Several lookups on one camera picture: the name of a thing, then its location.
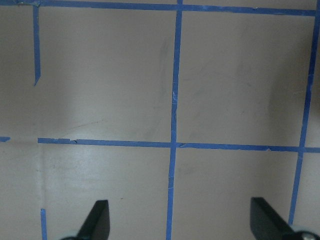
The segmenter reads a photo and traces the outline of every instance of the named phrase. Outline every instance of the blue tape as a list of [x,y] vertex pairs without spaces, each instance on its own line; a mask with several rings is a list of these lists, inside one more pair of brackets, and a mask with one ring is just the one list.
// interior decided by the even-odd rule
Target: blue tape
[[39,144],[72,144],[72,145],[96,145],[96,146],[125,146],[125,147],[147,147],[147,148],[170,148],[170,142],[156,141],[114,141],[114,140],[94,140],[67,138],[38,138]]
[[236,14],[267,14],[267,15],[290,15],[290,16],[315,16],[315,10],[278,9],[264,7],[239,7],[239,6],[208,6],[208,5],[183,5],[182,11],[197,12],[228,12]]
[[11,138],[9,136],[0,136],[0,142],[5,143],[9,141]]
[[173,206],[174,206],[174,181],[177,150],[177,108],[178,108],[178,86],[180,67],[180,46],[182,30],[182,11],[176,12],[175,36],[174,36],[174,58],[173,58],[173,81],[172,81],[172,105],[171,105],[171,148],[168,176],[168,204],[166,215],[166,240],[171,240]]
[[33,6],[33,48],[34,48],[34,85],[41,76],[40,38],[39,38],[39,7]]
[[305,147],[304,152],[305,153],[320,154],[320,147]]
[[175,4],[42,0],[42,7],[176,11]]
[[291,204],[290,204],[290,210],[289,210],[289,220],[288,220],[289,225],[292,225],[294,223],[303,159],[304,159],[304,153],[299,152],[298,159],[296,161],[293,190],[292,190]]
[[[302,149],[306,145],[306,137],[307,137],[307,129],[308,129],[308,121],[309,121],[309,113],[310,113],[310,103],[311,103],[311,96],[312,96],[312,86],[314,83],[314,76],[315,76],[319,31],[320,31],[320,0],[317,0],[316,15],[315,15],[314,26],[313,26],[309,72],[308,72],[308,83],[307,83],[306,93],[305,93],[304,111],[303,111],[300,143],[299,143],[299,147]],[[297,159],[296,168],[295,168],[294,183],[293,183],[289,220],[288,220],[289,224],[293,224],[294,222],[303,158],[304,158],[304,152],[301,151],[298,153],[298,159]]]
[[0,6],[16,6],[18,3],[15,0],[1,0]]
[[[238,14],[267,14],[290,16],[315,16],[315,10],[278,9],[263,7],[239,6],[211,6],[211,5],[184,5],[182,0],[178,4],[154,3],[123,3],[123,2],[95,2],[95,1],[65,1],[65,0],[24,0],[23,4],[42,7],[69,7],[69,8],[97,8],[97,9],[128,9],[128,10],[156,10],[156,11],[196,11],[196,12],[228,12]],[[0,5],[12,6],[21,4],[13,0],[3,0]]]
[[247,150],[247,151],[274,151],[274,152],[298,152],[298,146],[268,146],[268,145],[240,145],[240,144],[215,144],[215,143],[181,143],[177,148],[195,149],[222,149],[222,150]]
[[47,217],[46,217],[46,210],[45,209],[41,208],[40,216],[41,216],[42,240],[47,240]]

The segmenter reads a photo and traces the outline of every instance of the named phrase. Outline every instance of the screw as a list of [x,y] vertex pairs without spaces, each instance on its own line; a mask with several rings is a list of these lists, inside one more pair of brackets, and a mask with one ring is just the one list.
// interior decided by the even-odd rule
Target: screw
[[316,240],[316,237],[314,235],[306,232],[302,233],[301,237],[303,240]]

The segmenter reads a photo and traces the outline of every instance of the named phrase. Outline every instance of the grid square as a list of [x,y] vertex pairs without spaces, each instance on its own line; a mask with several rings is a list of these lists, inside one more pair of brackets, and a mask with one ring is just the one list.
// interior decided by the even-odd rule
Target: grid square
[[32,7],[0,6],[0,136],[37,135],[33,39]]
[[42,137],[170,141],[175,13],[40,9]]
[[305,227],[318,234],[320,233],[319,169],[320,154],[305,153],[293,222],[295,226]]
[[249,239],[250,198],[288,219],[297,154],[178,149],[173,240]]
[[272,8],[272,9],[316,9],[316,0],[183,0],[184,4],[214,5],[230,7],[252,7],[252,8]]
[[39,239],[43,169],[36,141],[0,142],[0,233],[2,240]]
[[75,234],[104,199],[109,239],[165,239],[169,155],[167,148],[43,145],[48,239]]
[[313,21],[184,12],[178,141],[299,145]]

